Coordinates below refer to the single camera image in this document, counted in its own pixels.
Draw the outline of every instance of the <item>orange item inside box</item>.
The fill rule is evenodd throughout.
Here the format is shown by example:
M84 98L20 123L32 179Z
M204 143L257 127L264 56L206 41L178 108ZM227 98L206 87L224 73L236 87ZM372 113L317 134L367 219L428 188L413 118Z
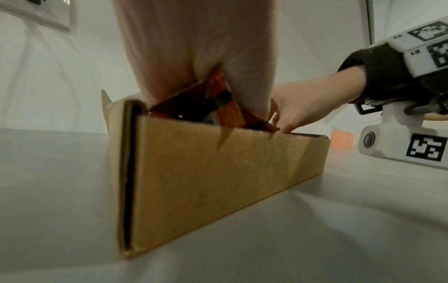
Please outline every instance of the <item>orange item inside box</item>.
M331 131L332 147L337 148L351 148L355 140L355 135L347 131Z

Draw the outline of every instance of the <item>fist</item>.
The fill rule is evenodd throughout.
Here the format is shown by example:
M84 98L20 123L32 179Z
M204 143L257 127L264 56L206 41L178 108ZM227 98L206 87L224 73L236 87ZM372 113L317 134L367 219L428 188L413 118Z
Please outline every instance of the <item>fist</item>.
M235 99L269 114L277 0L113 0L129 62L148 106L222 64Z

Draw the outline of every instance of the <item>cardboard box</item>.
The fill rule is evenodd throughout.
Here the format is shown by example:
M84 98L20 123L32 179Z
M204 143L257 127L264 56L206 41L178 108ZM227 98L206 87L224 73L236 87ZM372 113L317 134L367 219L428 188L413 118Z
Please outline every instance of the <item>cardboard box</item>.
M133 257L323 172L326 136L285 135L150 118L111 104L112 189L121 254Z

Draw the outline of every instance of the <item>triangular cardboard box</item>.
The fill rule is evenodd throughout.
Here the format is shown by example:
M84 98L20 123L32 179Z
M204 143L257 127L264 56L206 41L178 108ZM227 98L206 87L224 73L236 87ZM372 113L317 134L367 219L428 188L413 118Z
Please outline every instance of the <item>triangular cardboard box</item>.
M133 257L323 172L326 136L285 135L150 118L143 103L111 103L118 244Z

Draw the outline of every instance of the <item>white table surface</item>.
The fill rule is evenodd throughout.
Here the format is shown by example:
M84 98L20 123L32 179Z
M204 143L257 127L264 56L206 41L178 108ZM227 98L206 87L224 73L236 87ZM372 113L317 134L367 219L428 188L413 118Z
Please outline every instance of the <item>white table surface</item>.
M448 171L331 150L325 173L134 260L105 134L0 130L0 282L447 282Z

